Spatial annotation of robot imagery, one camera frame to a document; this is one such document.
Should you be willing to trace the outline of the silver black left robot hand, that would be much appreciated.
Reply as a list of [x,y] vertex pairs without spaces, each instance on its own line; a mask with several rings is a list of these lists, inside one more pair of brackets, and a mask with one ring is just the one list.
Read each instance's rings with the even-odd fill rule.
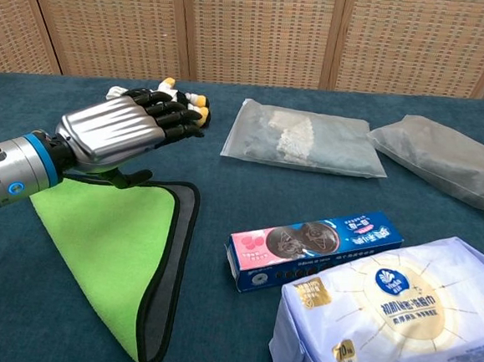
[[126,175],[119,166],[178,140],[202,137],[211,120],[209,105],[199,94],[127,89],[63,115],[53,135],[38,138],[59,175],[72,169],[128,189],[148,181],[153,173],[145,169]]

